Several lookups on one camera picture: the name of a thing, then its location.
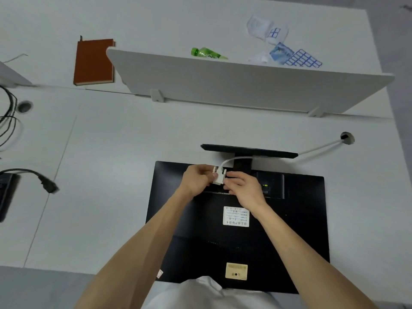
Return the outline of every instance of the forearm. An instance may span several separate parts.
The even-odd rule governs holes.
[[[190,197],[177,190],[95,276],[76,309],[140,308]]]
[[[311,309],[376,309],[345,276],[296,234],[268,205],[254,213],[302,299]]]

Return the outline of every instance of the white desk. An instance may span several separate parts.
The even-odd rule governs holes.
[[[251,14],[287,24],[285,44],[313,54],[324,70],[381,72],[365,10],[270,0],[2,0],[0,58],[28,54],[9,66],[34,83],[65,87],[74,87],[80,35],[183,57],[193,46],[206,46],[245,61],[273,48],[247,34]],[[129,93],[118,75],[115,83],[80,88]],[[347,113],[392,117],[386,89]]]
[[[348,131],[354,145],[253,167],[324,176],[332,264],[374,300],[412,302],[412,188],[392,119],[85,93],[27,267],[96,273],[145,223],[157,160],[216,165],[202,143],[302,151]]]
[[[0,112],[4,113],[9,102],[1,93]],[[0,152],[0,170],[28,168],[53,180],[84,92],[20,88],[12,93],[19,101],[30,100],[34,107],[27,114],[16,114],[21,124],[17,124],[13,144]],[[35,175],[21,174],[8,214],[0,223],[0,265],[24,265],[48,195]]]

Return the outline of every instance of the label sticker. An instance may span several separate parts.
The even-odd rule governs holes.
[[[223,208],[223,224],[237,227],[249,227],[249,211],[239,207]]]
[[[224,276],[227,279],[235,280],[247,280],[248,279],[248,265],[241,265],[239,263],[226,263],[226,274]]]

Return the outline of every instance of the green bottle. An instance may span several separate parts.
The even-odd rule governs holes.
[[[197,57],[211,57],[211,58],[220,58],[221,60],[227,60],[228,58],[225,56],[222,56],[208,48],[201,48],[200,50],[198,48],[192,48],[192,51],[190,52],[193,56]]]

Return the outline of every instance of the brown notebook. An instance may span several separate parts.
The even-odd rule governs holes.
[[[115,46],[113,39],[80,39],[77,43],[74,85],[115,82],[115,69],[106,55],[109,46]]]

